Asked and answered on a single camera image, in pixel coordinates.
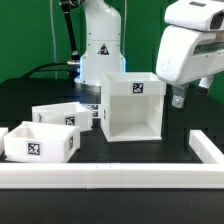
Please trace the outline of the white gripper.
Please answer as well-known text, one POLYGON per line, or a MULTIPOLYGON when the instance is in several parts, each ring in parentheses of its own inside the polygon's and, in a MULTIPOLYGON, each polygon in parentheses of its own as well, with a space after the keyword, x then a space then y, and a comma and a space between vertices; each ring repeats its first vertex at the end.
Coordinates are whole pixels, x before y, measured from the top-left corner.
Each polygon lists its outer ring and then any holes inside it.
POLYGON ((202 78, 199 87, 208 90, 214 81, 213 75, 222 71, 224 40, 218 37, 217 32, 200 32, 172 25, 165 29, 156 74, 160 80, 173 85, 174 107, 184 106, 186 83, 202 78))

